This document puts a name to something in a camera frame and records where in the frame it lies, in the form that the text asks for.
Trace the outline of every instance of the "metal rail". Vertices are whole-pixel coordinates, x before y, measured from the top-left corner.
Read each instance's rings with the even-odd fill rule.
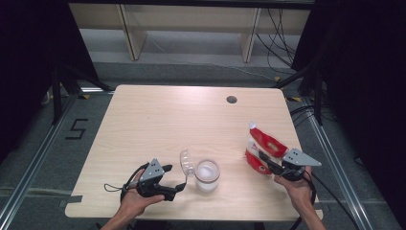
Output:
[[[62,113],[62,116],[56,122],[56,124],[51,126],[29,167],[25,171],[17,186],[13,189],[9,200],[0,213],[0,229],[6,230],[9,228],[12,219],[17,213],[21,203],[24,200],[24,197],[26,196],[30,186],[33,184],[39,170],[41,169],[42,163],[48,155],[48,151],[54,143],[57,134],[63,125],[66,114],[74,104],[76,97],[77,95],[71,95],[68,97],[65,105],[63,106],[64,112]]]
[[[304,98],[304,105],[311,105],[307,98]],[[364,205],[358,198],[354,188],[352,187],[349,178],[347,177],[341,163],[335,154],[334,148],[328,140],[328,137],[325,133],[325,130],[322,126],[319,126],[318,122],[311,116],[311,112],[307,111],[309,115],[309,120],[313,126],[314,132],[316,133],[317,138],[319,139],[320,144],[322,145],[323,151],[327,157],[327,160],[331,166],[331,169],[334,173],[335,178],[337,179],[338,185],[343,192],[344,198],[346,199],[352,215],[359,227],[359,229],[372,230],[372,224],[368,218],[367,213],[365,212]]]

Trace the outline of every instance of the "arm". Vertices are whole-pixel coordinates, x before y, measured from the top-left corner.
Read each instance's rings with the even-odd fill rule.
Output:
[[[137,173],[134,180],[138,180],[144,170]],[[164,200],[163,195],[155,195],[152,197],[142,197],[137,190],[130,189],[123,198],[119,210],[111,218],[102,230],[119,230],[127,226],[133,219],[140,216],[147,206],[158,203]]]
[[[325,226],[317,216],[313,205],[311,204],[311,190],[307,182],[300,181],[288,181],[282,176],[275,175],[275,182],[281,184],[286,189],[290,196],[293,207],[298,211],[299,215],[311,230],[325,230]]]

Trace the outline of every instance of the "red object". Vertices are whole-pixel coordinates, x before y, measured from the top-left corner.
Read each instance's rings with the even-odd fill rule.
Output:
[[[275,157],[283,157],[286,153],[287,147],[284,144],[259,130],[254,123],[250,123],[250,134],[258,145],[269,154]]]
[[[262,164],[262,162],[249,150],[245,151],[245,156],[247,157],[248,164],[256,171],[262,174],[271,174],[268,167]]]

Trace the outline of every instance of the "red and white object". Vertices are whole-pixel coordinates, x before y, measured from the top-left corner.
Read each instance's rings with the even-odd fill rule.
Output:
[[[245,151],[248,164],[256,171],[262,174],[271,174],[265,162],[259,159],[258,147],[253,138],[248,140],[247,150]]]
[[[287,152],[287,147],[277,141],[275,138],[267,135],[257,128],[256,124],[251,122],[250,137],[248,139],[245,156],[248,164],[257,172],[262,174],[272,174],[269,171],[267,164],[260,160],[259,150],[266,153],[274,162],[281,162],[281,158]]]
[[[272,136],[262,132],[253,122],[250,123],[250,134],[261,149],[274,157],[283,157],[287,147]]]

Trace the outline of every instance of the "wooden table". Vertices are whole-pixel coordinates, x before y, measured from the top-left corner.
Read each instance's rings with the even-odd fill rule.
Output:
[[[229,103],[228,97],[236,103]],[[248,123],[289,148],[300,148],[283,94],[279,89],[121,85],[102,120],[69,203],[70,218],[110,218],[120,206],[121,187],[131,174],[157,158],[172,164],[160,184],[174,187],[185,181],[179,153],[188,149],[194,162],[215,160],[221,170],[215,191],[204,194],[189,179],[173,202],[149,206],[139,219],[178,220],[294,220],[298,217],[284,187],[272,176],[254,171],[244,152]]]

